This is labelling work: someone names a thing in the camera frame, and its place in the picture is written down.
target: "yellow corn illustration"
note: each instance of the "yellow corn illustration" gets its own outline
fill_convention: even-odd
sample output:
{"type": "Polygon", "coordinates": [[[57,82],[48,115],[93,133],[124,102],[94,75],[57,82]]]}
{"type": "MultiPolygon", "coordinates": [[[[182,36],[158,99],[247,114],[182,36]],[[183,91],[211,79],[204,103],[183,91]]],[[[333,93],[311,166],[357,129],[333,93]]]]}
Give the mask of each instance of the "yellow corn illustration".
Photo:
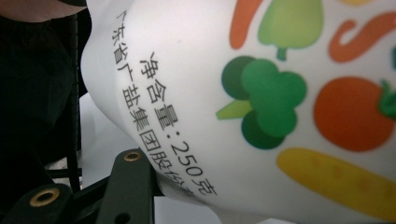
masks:
{"type": "Polygon", "coordinates": [[[303,186],[368,216],[396,221],[396,183],[306,148],[288,148],[278,167],[303,186]]]}

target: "black bracket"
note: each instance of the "black bracket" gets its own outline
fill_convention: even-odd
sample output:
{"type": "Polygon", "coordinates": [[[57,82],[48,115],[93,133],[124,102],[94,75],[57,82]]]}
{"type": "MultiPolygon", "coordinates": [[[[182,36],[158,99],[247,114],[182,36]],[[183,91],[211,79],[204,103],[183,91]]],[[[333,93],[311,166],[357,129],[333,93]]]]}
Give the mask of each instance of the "black bracket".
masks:
{"type": "Polygon", "coordinates": [[[121,152],[111,175],[73,194],[51,184],[25,194],[1,224],[153,224],[154,196],[163,196],[141,149],[121,152]]]}

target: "white surface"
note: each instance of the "white surface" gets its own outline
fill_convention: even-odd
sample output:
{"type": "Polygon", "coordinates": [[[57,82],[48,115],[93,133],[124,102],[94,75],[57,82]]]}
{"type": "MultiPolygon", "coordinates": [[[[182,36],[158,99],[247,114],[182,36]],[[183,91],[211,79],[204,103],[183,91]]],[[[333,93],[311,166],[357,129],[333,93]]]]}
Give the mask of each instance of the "white surface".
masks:
{"type": "MultiPolygon", "coordinates": [[[[96,107],[88,93],[80,98],[79,104],[82,186],[86,188],[110,175],[118,154],[138,146],[96,107]]],[[[158,224],[221,224],[215,213],[207,207],[166,197],[155,198],[155,219],[158,224]]],[[[286,222],[269,219],[261,224],[286,222]]]]}

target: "orange carrot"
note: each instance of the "orange carrot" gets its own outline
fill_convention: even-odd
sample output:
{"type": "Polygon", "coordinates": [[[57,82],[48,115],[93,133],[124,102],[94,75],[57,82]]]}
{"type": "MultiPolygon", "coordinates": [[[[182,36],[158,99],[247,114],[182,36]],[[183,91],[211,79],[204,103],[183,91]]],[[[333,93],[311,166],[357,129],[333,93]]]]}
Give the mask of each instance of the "orange carrot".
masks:
{"type": "Polygon", "coordinates": [[[396,29],[396,12],[391,11],[371,19],[348,43],[341,44],[343,35],[356,26],[354,21],[345,21],[332,37],[330,56],[339,63],[346,63],[360,57],[380,38],[396,29]]]}
{"type": "Polygon", "coordinates": [[[248,27],[262,0],[238,0],[233,12],[230,43],[233,49],[240,49],[248,36],[248,27]]]}

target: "vegetable illustration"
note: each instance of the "vegetable illustration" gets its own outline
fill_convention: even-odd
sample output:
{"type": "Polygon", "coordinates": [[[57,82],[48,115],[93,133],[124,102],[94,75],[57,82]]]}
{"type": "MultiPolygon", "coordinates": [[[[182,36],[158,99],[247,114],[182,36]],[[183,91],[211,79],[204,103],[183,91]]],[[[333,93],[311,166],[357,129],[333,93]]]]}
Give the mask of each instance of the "vegetable illustration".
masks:
{"type": "Polygon", "coordinates": [[[323,27],[320,0],[275,0],[259,28],[259,40],[277,47],[276,57],[286,61],[287,49],[301,49],[319,38],[323,27]]]}
{"type": "Polygon", "coordinates": [[[233,49],[240,49],[248,36],[248,28],[263,0],[238,0],[233,12],[230,43],[233,49]]]}
{"type": "Polygon", "coordinates": [[[306,148],[288,148],[277,166],[293,180],[348,208],[396,221],[396,183],[359,166],[306,148]]]}
{"type": "Polygon", "coordinates": [[[381,88],[361,77],[340,77],[327,83],[314,107],[320,133],[337,146],[357,152],[385,143],[394,120],[384,114],[393,114],[396,103],[388,84],[384,90],[381,99],[381,88]]]}
{"type": "Polygon", "coordinates": [[[244,118],[242,133],[254,147],[277,147],[294,130],[294,108],[306,95],[300,75],[279,72],[268,60],[242,56],[226,65],[222,84],[235,100],[217,113],[218,119],[244,118]]]}
{"type": "Polygon", "coordinates": [[[332,37],[329,54],[338,63],[346,63],[360,57],[379,39],[396,29],[396,11],[378,15],[365,24],[348,43],[342,44],[344,34],[356,26],[354,21],[345,21],[332,37]]]}

